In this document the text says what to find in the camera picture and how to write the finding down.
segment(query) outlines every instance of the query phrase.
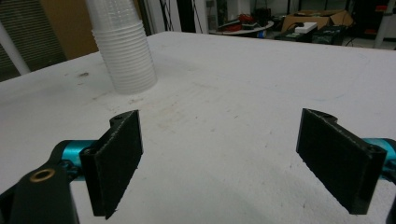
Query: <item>white pillar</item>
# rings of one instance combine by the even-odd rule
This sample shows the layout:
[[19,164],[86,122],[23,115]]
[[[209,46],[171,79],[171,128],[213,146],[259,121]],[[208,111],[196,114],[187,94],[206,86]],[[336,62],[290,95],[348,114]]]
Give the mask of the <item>white pillar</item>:
[[14,43],[9,37],[6,29],[3,24],[0,22],[0,44],[3,46],[3,49],[6,51],[9,59],[14,63],[15,67],[18,69],[21,75],[25,75],[30,73],[30,69],[23,60],[22,56],[18,52],[17,48],[15,48]]

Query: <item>cable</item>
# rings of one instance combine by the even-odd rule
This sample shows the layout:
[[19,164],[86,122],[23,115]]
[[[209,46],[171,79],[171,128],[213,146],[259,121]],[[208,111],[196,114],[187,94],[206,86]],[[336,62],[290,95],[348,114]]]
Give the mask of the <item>cable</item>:
[[171,12],[170,12],[170,9],[169,9],[170,8],[170,2],[169,2],[169,7],[168,7],[168,5],[166,4],[166,0],[163,0],[163,1],[164,1],[165,9],[168,12],[168,19],[169,19],[168,28],[169,28],[170,31],[174,31],[173,24],[172,24],[172,18],[171,18]]
[[356,39],[356,36],[350,38],[350,40],[346,43],[346,46],[348,46],[350,43],[352,43],[352,47],[353,47],[353,42],[352,42],[352,41],[353,41],[354,39]]
[[165,1],[165,8],[166,8],[166,11],[168,11],[169,30],[175,31],[175,29],[173,28],[172,17],[171,17],[171,1],[169,0],[168,4],[166,4],[166,0],[164,0],[164,1]]
[[195,14],[197,15],[197,19],[198,19],[198,24],[199,24],[199,28],[201,29],[201,34],[203,34],[204,32],[202,32],[202,26],[201,26],[201,22],[199,21],[199,16],[198,16],[198,11],[197,11],[197,6],[195,5],[195,0],[192,1],[194,4],[194,10],[195,10]]
[[163,26],[165,27],[165,31],[168,31],[168,19],[166,18],[165,13],[165,5],[163,4],[163,0],[159,0],[161,5],[161,12],[163,13]]

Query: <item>stack of plastic cups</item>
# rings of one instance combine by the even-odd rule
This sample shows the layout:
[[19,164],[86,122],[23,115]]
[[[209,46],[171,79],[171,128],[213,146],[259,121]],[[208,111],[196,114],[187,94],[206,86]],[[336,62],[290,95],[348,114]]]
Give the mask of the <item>stack of plastic cups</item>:
[[145,91],[157,81],[143,23],[131,0],[86,0],[92,33],[116,92]]

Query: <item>white table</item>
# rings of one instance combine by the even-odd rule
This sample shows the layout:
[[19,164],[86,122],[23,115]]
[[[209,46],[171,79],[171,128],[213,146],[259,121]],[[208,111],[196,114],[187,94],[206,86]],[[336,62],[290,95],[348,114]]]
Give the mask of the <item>white table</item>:
[[116,94],[99,53],[0,83],[1,192],[58,142],[97,139],[139,109],[145,154],[119,210],[93,217],[73,182],[81,223],[385,223],[393,184],[380,180],[369,214],[351,216],[295,148],[303,107],[360,137],[396,138],[394,51],[181,33],[148,42],[159,81],[141,94]]

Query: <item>scratch mark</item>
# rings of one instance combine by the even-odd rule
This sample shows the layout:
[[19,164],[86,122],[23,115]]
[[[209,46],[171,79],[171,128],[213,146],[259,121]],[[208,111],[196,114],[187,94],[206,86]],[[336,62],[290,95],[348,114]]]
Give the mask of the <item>scratch mark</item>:
[[102,96],[104,96],[104,95],[107,95],[107,94],[108,94],[108,91],[105,92],[105,93],[102,93],[102,94],[100,94],[100,95],[98,95],[98,96],[96,96],[96,97],[93,97],[92,99],[93,99],[94,101],[96,101],[98,98],[100,98],[100,97],[102,97]]
[[78,77],[87,77],[89,75],[90,75],[89,73],[81,73],[78,75]]

